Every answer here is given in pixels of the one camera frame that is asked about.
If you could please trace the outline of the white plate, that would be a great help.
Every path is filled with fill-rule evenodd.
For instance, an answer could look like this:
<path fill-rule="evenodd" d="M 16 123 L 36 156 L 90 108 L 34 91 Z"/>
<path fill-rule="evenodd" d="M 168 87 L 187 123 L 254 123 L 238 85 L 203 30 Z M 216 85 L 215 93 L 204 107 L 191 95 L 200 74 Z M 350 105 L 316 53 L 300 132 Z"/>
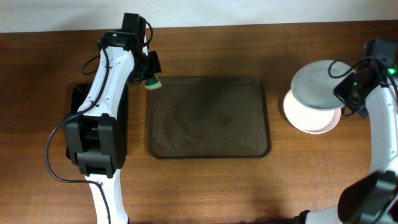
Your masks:
<path fill-rule="evenodd" d="M 282 109 L 289 123 L 309 134 L 323 134 L 332 130 L 341 118 L 341 108 L 316 110 L 301 104 L 289 90 L 283 100 Z"/>
<path fill-rule="evenodd" d="M 285 111 L 287 120 L 298 130 L 309 134 L 323 134 L 332 130 L 340 121 L 340 110 Z"/>

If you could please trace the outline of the pale blue plate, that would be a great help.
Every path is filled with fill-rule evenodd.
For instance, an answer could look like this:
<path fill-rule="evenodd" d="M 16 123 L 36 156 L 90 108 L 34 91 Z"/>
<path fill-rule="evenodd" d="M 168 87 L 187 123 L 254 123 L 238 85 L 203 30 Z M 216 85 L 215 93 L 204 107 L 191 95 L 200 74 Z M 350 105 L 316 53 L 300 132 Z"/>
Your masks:
<path fill-rule="evenodd" d="M 320 111 L 343 107 L 343 103 L 334 95 L 333 90 L 344 78 L 329 76 L 328 71 L 332 63 L 332 60 L 319 60 L 305 65 L 296 72 L 290 89 L 297 101 L 306 107 Z M 336 62 L 331 66 L 330 73 L 337 77 L 349 69 L 349 65 Z"/>

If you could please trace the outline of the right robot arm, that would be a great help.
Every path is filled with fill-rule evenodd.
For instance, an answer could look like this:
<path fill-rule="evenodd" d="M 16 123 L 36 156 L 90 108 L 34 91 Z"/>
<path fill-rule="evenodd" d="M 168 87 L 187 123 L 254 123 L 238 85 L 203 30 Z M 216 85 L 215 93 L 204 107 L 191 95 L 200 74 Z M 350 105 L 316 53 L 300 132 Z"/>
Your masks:
<path fill-rule="evenodd" d="M 388 68 L 360 73 L 367 78 L 364 85 L 349 75 L 335 93 L 349 95 L 351 86 L 363 99 L 371 124 L 369 175 L 346 188 L 336 206 L 303 211 L 295 223 L 397 224 L 397 83 Z"/>

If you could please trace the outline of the green and yellow sponge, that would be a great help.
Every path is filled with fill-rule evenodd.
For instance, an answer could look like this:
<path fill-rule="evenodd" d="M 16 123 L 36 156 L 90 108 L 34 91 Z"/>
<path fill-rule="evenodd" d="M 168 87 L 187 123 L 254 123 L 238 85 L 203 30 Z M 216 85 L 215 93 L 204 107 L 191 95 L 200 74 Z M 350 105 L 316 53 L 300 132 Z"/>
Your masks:
<path fill-rule="evenodd" d="M 160 80 L 156 77 L 149 78 L 146 80 L 144 87 L 147 90 L 155 90 L 158 89 L 162 86 Z"/>

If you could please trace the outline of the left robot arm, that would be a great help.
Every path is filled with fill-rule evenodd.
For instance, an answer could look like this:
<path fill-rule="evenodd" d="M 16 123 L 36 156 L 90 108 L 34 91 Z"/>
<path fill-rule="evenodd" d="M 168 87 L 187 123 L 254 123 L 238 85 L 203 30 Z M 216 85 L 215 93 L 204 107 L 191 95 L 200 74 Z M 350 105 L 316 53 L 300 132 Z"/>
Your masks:
<path fill-rule="evenodd" d="M 67 140 L 67 156 L 78 166 L 94 200 L 98 223 L 129 223 L 123 204 L 121 169 L 127 154 L 127 84 L 161 84 L 152 39 L 138 32 L 117 30 L 98 41 L 98 67 L 90 89 L 60 123 Z"/>

